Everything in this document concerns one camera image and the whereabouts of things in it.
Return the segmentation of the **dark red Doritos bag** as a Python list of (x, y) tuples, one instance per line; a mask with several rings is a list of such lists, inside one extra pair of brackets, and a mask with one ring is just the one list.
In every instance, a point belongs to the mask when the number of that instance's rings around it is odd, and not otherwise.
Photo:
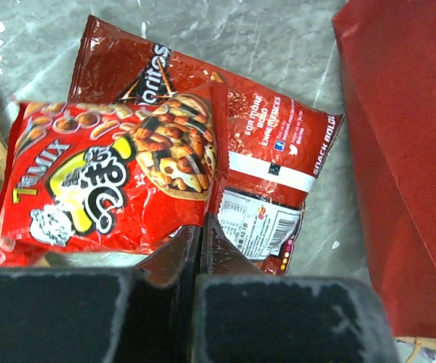
[(344, 117), (90, 16), (68, 98), (155, 109), (209, 81), (229, 87), (230, 172), (217, 213), (229, 241), (261, 271), (283, 275), (305, 200)]

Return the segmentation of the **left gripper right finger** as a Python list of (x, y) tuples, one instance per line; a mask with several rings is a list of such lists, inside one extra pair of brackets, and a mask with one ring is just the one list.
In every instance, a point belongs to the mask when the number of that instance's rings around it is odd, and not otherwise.
[(380, 299), (362, 281), (258, 270), (205, 218), (193, 362), (396, 362)]

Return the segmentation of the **red brown paper bag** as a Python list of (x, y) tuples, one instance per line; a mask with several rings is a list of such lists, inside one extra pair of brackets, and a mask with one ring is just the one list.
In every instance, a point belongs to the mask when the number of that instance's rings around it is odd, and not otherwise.
[(334, 17), (369, 275), (394, 334), (436, 338), (436, 1)]

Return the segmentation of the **red chips packet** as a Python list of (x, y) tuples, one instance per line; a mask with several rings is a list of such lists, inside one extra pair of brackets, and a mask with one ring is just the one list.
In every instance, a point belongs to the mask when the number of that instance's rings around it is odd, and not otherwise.
[(201, 225), (227, 176), (228, 86), (155, 107), (24, 101), (0, 193), (0, 267), (48, 253), (148, 255)]

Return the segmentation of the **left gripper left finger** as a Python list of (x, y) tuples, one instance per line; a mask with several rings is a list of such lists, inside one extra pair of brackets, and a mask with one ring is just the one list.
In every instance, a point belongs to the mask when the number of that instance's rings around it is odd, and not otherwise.
[(201, 229), (128, 268), (0, 268), (0, 362), (184, 362)]

